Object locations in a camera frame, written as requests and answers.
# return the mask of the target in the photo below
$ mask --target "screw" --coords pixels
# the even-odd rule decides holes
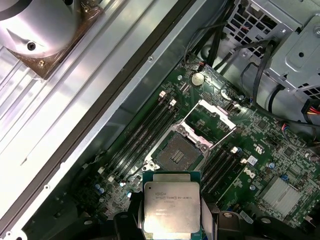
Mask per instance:
[[[223,216],[226,217],[226,218],[228,218],[228,219],[230,219],[230,218],[233,217],[233,215],[232,215],[231,213],[229,213],[229,212],[225,212],[225,213],[223,214]]]
[[[246,57],[246,56],[248,56],[248,53],[247,53],[246,51],[244,51],[244,52],[242,53],[242,57]]]
[[[38,65],[40,66],[40,67],[43,67],[44,65],[45,65],[45,61],[43,61],[43,60],[41,60],[39,63],[38,63]]]
[[[239,101],[242,101],[243,99],[245,99],[245,96],[243,96],[243,95],[239,95],[239,96],[238,96],[238,100],[239,100]]]
[[[265,224],[270,224],[270,223],[271,223],[271,220],[268,219],[268,218],[263,217],[263,218],[261,218],[261,222],[263,222],[263,223],[265,223]]]
[[[207,151],[207,147],[206,146],[202,146],[201,150],[205,152],[205,151]]]
[[[320,38],[320,26],[316,26],[313,31],[316,37]]]

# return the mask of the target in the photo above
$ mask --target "screw head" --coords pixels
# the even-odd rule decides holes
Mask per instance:
[[[264,224],[270,224],[271,220],[268,219],[268,218],[263,217],[263,218],[261,218],[261,222],[263,222]]]
[[[251,191],[256,190],[256,186],[255,186],[255,185],[251,185],[251,186],[250,186],[250,190],[251,190]]]
[[[46,63],[45,61],[41,60],[41,61],[39,61],[39,66],[43,67],[45,65],[45,63]]]
[[[313,29],[314,34],[316,35],[317,38],[320,38],[320,26],[316,26]]]
[[[242,101],[243,99],[245,99],[245,96],[239,95],[239,96],[238,96],[238,99],[239,99],[239,101]]]
[[[229,213],[229,212],[225,212],[225,213],[223,214],[223,216],[226,217],[226,218],[228,218],[228,219],[230,219],[230,218],[233,217],[233,215],[232,215],[231,213]]]

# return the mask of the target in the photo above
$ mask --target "capacitor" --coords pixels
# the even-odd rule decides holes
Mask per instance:
[[[99,193],[103,194],[105,192],[105,189],[103,187],[99,188]]]
[[[281,179],[282,179],[283,181],[288,181],[288,180],[289,180],[289,177],[288,177],[288,175],[284,174],[284,175],[281,175]]]
[[[270,163],[267,163],[266,166],[270,169],[274,169],[276,167],[276,164],[274,162],[270,162]]]
[[[204,82],[205,76],[200,72],[193,74],[191,77],[191,83],[194,87],[200,87]]]
[[[119,183],[119,185],[120,185],[120,187],[123,188],[123,187],[126,185],[126,182],[125,182],[125,181],[122,181],[122,182]]]

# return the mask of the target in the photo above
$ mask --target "dimm slot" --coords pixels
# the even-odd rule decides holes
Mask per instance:
[[[172,121],[173,121],[174,118],[175,118],[175,114],[177,113],[177,111],[174,110],[174,111],[172,111],[172,113],[173,113],[173,114],[170,114],[170,117],[165,121],[165,123],[164,123],[163,126],[168,126],[168,125],[170,125],[170,124],[172,123]],[[156,128],[158,129],[158,131],[156,131],[155,134],[153,135],[153,137],[149,140],[150,143],[152,143],[153,141],[155,141],[155,140],[159,137],[160,133],[162,133],[163,130],[164,130],[162,126],[157,126]],[[144,155],[145,151],[146,151],[148,148],[150,148],[150,147],[152,148],[153,146],[146,144],[146,145],[143,147],[143,149],[139,152],[139,155],[138,155],[137,157],[135,157],[135,158],[131,161],[130,165],[129,165],[129,166],[125,169],[125,171],[121,174],[121,177],[120,177],[121,179],[123,179],[123,178],[128,174],[128,172],[130,171],[130,169],[133,168],[133,166],[137,163],[137,161]]]
[[[217,169],[214,169],[212,171],[213,174],[211,174],[211,177],[208,179],[208,184],[203,188],[203,192],[207,193],[209,189],[215,185],[216,180],[222,175],[226,173],[226,169],[231,165],[230,162],[234,159],[233,155],[229,155],[225,161],[223,161],[223,164],[220,164]]]
[[[130,160],[132,156],[137,152],[137,149],[139,149],[141,145],[145,143],[145,140],[148,139],[150,132],[155,129],[155,126],[163,118],[166,117],[167,111],[169,111],[168,105],[166,105],[163,109],[161,109],[161,111],[158,112],[157,116],[155,116],[152,121],[147,123],[147,125],[145,126],[146,129],[140,132],[139,137],[136,138],[136,141],[131,146],[130,150],[126,152],[125,155],[122,155],[122,157],[120,157],[115,164],[113,164],[114,169],[121,170],[126,164],[128,164],[128,159]]]
[[[209,193],[213,192],[221,184],[221,180],[226,176],[226,174],[233,169],[238,164],[238,159],[235,158],[231,164],[228,165],[228,168],[223,172],[223,174],[215,181],[213,186],[209,189]]]
[[[207,183],[208,180],[210,180],[213,175],[215,174],[215,170],[225,161],[225,159],[228,157],[228,152],[224,151],[217,159],[214,161],[213,165],[210,169],[208,169],[207,173],[202,177],[202,181],[204,183]]]
[[[123,155],[131,149],[132,145],[135,143],[134,140],[137,139],[137,135],[143,132],[143,126],[147,123],[149,123],[154,117],[159,113],[161,109],[164,108],[164,106],[167,105],[167,101],[165,101],[165,104],[163,101],[157,102],[157,104],[153,105],[150,111],[148,112],[149,115],[142,121],[142,123],[138,124],[133,130],[132,134],[130,135],[130,138],[128,141],[126,141],[125,145],[123,148],[119,149],[119,151],[113,155],[112,159],[105,165],[106,167],[111,167],[114,166],[116,161],[116,164],[118,164],[118,161],[122,159]]]

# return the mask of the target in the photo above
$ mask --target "cable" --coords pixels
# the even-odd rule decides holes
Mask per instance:
[[[269,40],[263,40],[263,41],[256,41],[256,42],[252,42],[252,43],[248,43],[248,44],[244,44],[244,45],[240,45],[237,46],[233,49],[233,53],[229,52],[222,60],[221,62],[219,62],[213,69],[214,70],[218,70],[219,68],[222,67],[223,64],[225,64],[231,57],[232,55],[241,50],[241,49],[249,49],[249,48],[256,48],[256,47],[266,47],[268,44]]]
[[[217,27],[220,27],[220,26],[225,26],[227,24],[227,22],[222,22],[222,23],[217,23],[217,24],[213,24],[213,25],[209,25],[209,26],[204,26],[204,27],[200,27],[198,28],[194,34],[192,35],[192,37],[190,38],[188,44],[186,45],[185,47],[185,50],[184,50],[184,55],[183,55],[183,62],[184,64],[186,65],[198,65],[199,62],[188,62],[187,61],[187,55],[188,55],[188,52],[189,52],[189,49],[190,49],[190,46],[195,38],[195,36],[197,35],[198,32],[202,31],[202,30],[205,30],[205,29],[214,29],[214,28],[217,28]]]
[[[248,69],[251,67],[251,65],[255,66],[256,68],[258,68],[259,66],[257,64],[255,64],[254,62],[249,62],[249,64],[243,69],[243,71],[240,74],[240,83],[241,83],[241,88],[242,90],[245,92],[245,87],[244,87],[244,75],[245,72],[248,71]]]
[[[286,118],[283,118],[283,117],[280,117],[280,116],[277,116],[267,110],[265,110],[263,107],[261,107],[258,103],[257,103],[257,96],[258,96],[258,90],[259,90],[259,85],[260,85],[260,81],[261,81],[261,77],[262,77],[262,74],[264,72],[264,69],[266,68],[267,64],[268,64],[268,61],[271,57],[271,54],[272,54],[272,51],[273,51],[273,42],[269,42],[266,46],[266,50],[265,50],[265,53],[264,53],[264,56],[262,58],[262,61],[258,67],[258,71],[256,73],[256,76],[255,76],[255,79],[254,79],[254,82],[253,82],[253,101],[252,101],[252,104],[253,106],[260,112],[264,113],[265,115],[267,116],[270,116],[272,118],[275,118],[275,119],[278,119],[280,121],[283,121],[285,123],[288,123],[288,124],[296,124],[296,125],[299,125],[299,126],[305,126],[305,127],[309,127],[309,128],[320,128],[320,125],[317,125],[317,124],[310,124],[310,123],[306,123],[306,122],[300,122],[300,121],[294,121],[294,120],[290,120],[290,119],[286,119]]]
[[[285,89],[285,87],[282,86],[281,84],[278,84],[278,85],[275,87],[275,90],[274,90],[273,93],[271,94],[270,99],[269,99],[269,103],[268,103],[268,111],[269,111],[270,113],[272,113],[272,106],[273,106],[273,103],[274,103],[274,100],[275,100],[276,95],[277,95],[280,91],[282,91],[282,90],[284,90],[284,89]]]
[[[228,6],[225,8],[225,12],[221,16],[223,22],[227,21],[230,18],[235,7],[236,7],[236,5],[234,4],[234,1],[230,0],[228,3]],[[224,31],[224,27],[220,26],[216,29],[216,31],[214,33],[213,40],[211,43],[211,48],[209,51],[209,55],[206,60],[207,64],[211,67],[214,65],[214,61],[217,58],[218,49],[219,49],[219,45],[220,45],[223,31]]]
[[[281,128],[281,131],[282,131],[282,135],[284,137],[284,139],[293,147],[296,147],[298,149],[314,149],[314,148],[319,148],[320,147],[320,143],[317,143],[315,145],[312,145],[312,146],[307,146],[307,145],[304,145],[304,146],[299,146],[299,145],[296,145],[294,143],[291,142],[291,140],[289,139],[289,137],[287,136],[286,134],[286,130],[289,128],[288,125],[286,124],[283,124],[282,128]]]

